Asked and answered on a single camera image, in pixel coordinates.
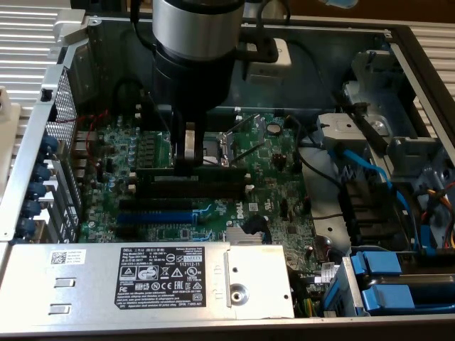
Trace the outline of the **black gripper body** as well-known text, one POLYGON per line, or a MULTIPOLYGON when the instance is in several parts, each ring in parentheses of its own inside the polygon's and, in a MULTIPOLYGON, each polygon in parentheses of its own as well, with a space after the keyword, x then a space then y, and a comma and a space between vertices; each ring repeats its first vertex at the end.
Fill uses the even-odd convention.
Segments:
POLYGON ((158 45, 153 63, 154 96, 185 117, 205 114, 227 98, 234 64, 234 50, 213 60, 190 60, 158 45))

